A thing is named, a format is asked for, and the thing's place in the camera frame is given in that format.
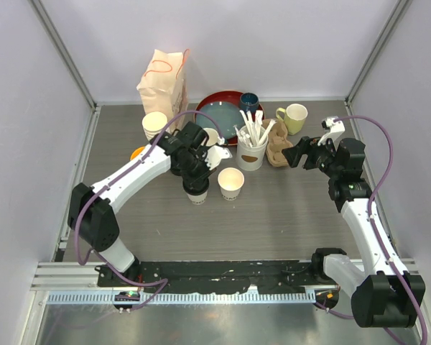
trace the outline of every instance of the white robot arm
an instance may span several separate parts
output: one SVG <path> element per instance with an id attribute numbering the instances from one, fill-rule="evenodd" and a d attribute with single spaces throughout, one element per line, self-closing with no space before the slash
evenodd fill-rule
<path id="1" fill-rule="evenodd" d="M 228 149 L 217 145 L 206 147 L 208 135 L 189 122 L 176 135 L 166 134 L 156 146 L 147 145 L 132 161 L 90 188 L 83 183 L 72 191 L 68 224 L 74 229 L 81 208 L 95 193 L 108 186 L 90 206 L 82 220 L 80 237 L 87 241 L 117 271 L 131 280 L 136 279 L 139 260 L 126 248 L 119 236 L 115 215 L 130 197 L 148 182 L 167 172 L 182 176 L 183 189 L 188 194 L 200 195 L 208 190 L 208 177 L 221 160 L 231 157 Z M 151 150 L 149 156 L 142 158 Z M 124 173 L 137 165 L 126 175 Z M 112 186 L 111 181 L 124 175 Z"/>
<path id="2" fill-rule="evenodd" d="M 306 170 L 317 168 L 329 177 L 330 199 L 353 233 L 364 271 L 359 270 L 342 249 L 320 248 L 312 257 L 315 273 L 321 280 L 334 280 L 351 297 L 353 316 L 360 327 L 413 326 L 417 312 L 391 265 L 401 272 L 419 304 L 425 293 L 425 283 L 420 275 L 410 275 L 397 256 L 381 225 L 375 203 L 372 214 L 368 213 L 372 192 L 361 177 L 365 145 L 345 138 L 335 149 L 333 141 L 344 132 L 343 122 L 329 118 L 323 121 L 323 127 L 327 130 L 324 136 L 303 137 L 295 147 L 284 149 L 282 153 L 290 167 L 297 167 L 300 158 L 307 155 L 303 167 Z M 380 243 L 386 247 L 388 259 Z"/>

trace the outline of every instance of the paper bag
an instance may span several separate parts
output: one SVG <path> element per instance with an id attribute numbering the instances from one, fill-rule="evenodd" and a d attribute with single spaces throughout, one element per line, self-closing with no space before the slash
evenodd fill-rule
<path id="1" fill-rule="evenodd" d="M 154 51 L 147 71 L 137 86 L 145 114 L 161 111 L 170 121 L 178 113 L 187 110 L 184 66 L 188 52 L 188 49 L 184 53 L 172 52 L 170 54 L 160 50 Z M 170 132 L 176 128 L 182 128 L 183 117 L 171 125 Z"/>

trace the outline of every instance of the blue mug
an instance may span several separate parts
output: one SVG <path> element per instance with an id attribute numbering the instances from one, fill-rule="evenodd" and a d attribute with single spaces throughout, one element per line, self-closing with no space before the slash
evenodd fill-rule
<path id="1" fill-rule="evenodd" d="M 250 92 L 243 93 L 239 98 L 239 108 L 245 113 L 250 111 L 254 115 L 259 108 L 259 97 Z"/>

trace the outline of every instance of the gray tabletop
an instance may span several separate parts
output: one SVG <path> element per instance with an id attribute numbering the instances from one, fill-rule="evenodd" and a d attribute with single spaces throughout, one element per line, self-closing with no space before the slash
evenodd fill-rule
<path id="1" fill-rule="evenodd" d="M 342 101 L 299 102 L 309 115 L 299 134 L 321 136 L 321 121 L 345 116 Z M 284 102 L 262 104 L 274 117 Z M 93 140 L 84 182 L 104 179 L 129 161 L 147 140 L 141 126 L 142 106 L 104 106 Z M 353 132 L 346 124 L 345 137 Z M 224 161 L 236 167 L 235 159 Z M 235 201 L 225 201 L 210 177 L 208 198 L 194 206 L 182 189 L 182 180 L 170 172 L 159 176 L 131 198 L 117 215 L 121 238 L 141 260 L 307 259 L 318 247 L 341 247 L 360 257 L 352 234 L 328 196 L 328 179 L 318 170 L 262 167 L 244 172 L 245 183 Z M 69 241 L 65 261 L 75 261 Z"/>

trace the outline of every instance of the white paper cup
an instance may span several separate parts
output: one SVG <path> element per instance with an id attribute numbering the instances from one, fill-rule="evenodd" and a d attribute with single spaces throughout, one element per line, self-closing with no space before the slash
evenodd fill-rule
<path id="1" fill-rule="evenodd" d="M 160 133 L 167 124 L 167 117 L 160 111 L 148 113 L 142 119 L 142 127 L 144 127 L 145 136 L 148 140 Z"/>
<path id="2" fill-rule="evenodd" d="M 244 184 L 244 175 L 234 167 L 223 169 L 217 177 L 221 187 L 222 196 L 225 200 L 235 200 Z"/>
<path id="3" fill-rule="evenodd" d="M 214 146 L 218 141 L 218 132 L 214 128 L 203 128 L 206 133 L 208 133 L 209 139 L 206 142 L 207 147 Z"/>
<path id="4" fill-rule="evenodd" d="M 208 196 L 208 191 L 200 195 L 190 195 L 187 193 L 187 196 L 190 199 L 190 201 L 193 203 L 193 205 L 201 205 L 202 203 L 205 202 L 206 197 Z"/>
<path id="5" fill-rule="evenodd" d="M 265 128 L 260 128 L 260 137 L 265 132 Z M 236 148 L 236 164 L 245 171 L 254 171 L 261 167 L 264 163 L 265 150 L 267 149 L 268 139 L 265 140 L 262 146 L 247 147 L 241 141 L 238 141 Z"/>

